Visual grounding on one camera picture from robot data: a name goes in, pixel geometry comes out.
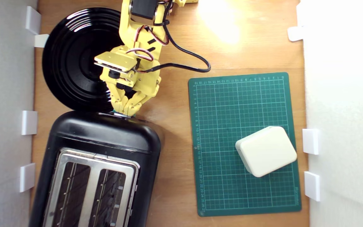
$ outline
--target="wooden surface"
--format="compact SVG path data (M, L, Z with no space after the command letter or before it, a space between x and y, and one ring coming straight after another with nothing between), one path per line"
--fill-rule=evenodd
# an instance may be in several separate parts
M304 195L303 172L308 170L302 150L305 123L302 43L288 41L287 28L295 26L298 0L200 0L175 9L169 17L176 42L207 58L209 73L182 69L161 71L157 97L138 113L166 129L166 144L160 155L150 204L148 227L161 226L301 226L309 225L309 202ZM67 15L84 8L105 6L119 10L118 0L39 0L42 33L49 33ZM42 49L36 49L35 110L38 133L33 137L32 161L39 175L52 123L69 111L47 88L41 67ZM178 62L204 67L203 63L173 46L163 49L161 63ZM293 213L206 217L197 215L193 175L193 151L187 81L193 77L288 72L301 177L302 211Z

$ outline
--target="yellow robotic arm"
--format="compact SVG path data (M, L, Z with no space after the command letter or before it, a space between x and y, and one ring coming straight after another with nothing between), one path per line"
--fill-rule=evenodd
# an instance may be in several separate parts
M158 62L160 51L170 40L176 45L166 31L166 15L170 13L174 4L183 7L186 0L154 0L154 6L148 5L151 9L154 7L154 14L152 11L149 12L146 5L141 7L141 4L147 2L149 0L134 0L133 5L132 0L123 0L119 34L124 45L95 57L95 64L103 67L100 79L106 82L110 90L114 111L128 116L135 115L145 102L156 96L161 81L160 68L167 67ZM133 7L137 6L143 13L151 14L153 17L141 15L140 12L133 14ZM210 65L206 63L207 72Z

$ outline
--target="white plastic clip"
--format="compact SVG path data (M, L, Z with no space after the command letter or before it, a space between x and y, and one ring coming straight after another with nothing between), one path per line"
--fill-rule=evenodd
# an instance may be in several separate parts
M302 40L304 37L304 25L306 21L305 4L299 3L297 5L297 23L298 26L288 28L288 39L291 42Z
M305 175L305 195L314 201L320 201L320 176L309 171Z
M302 129L303 152L319 154L319 131L317 129Z

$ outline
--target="grid lines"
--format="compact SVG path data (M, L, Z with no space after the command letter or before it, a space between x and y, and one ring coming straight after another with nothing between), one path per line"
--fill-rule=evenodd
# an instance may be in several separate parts
M236 141L270 125L283 127L295 147L287 82L286 73L189 81L200 216L301 209L297 162L257 178L235 149Z

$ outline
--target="white box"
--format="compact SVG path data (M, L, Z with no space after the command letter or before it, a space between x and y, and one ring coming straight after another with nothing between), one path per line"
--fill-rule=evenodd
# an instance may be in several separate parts
M262 177L297 159L297 153L284 128L269 126L236 142L247 171Z

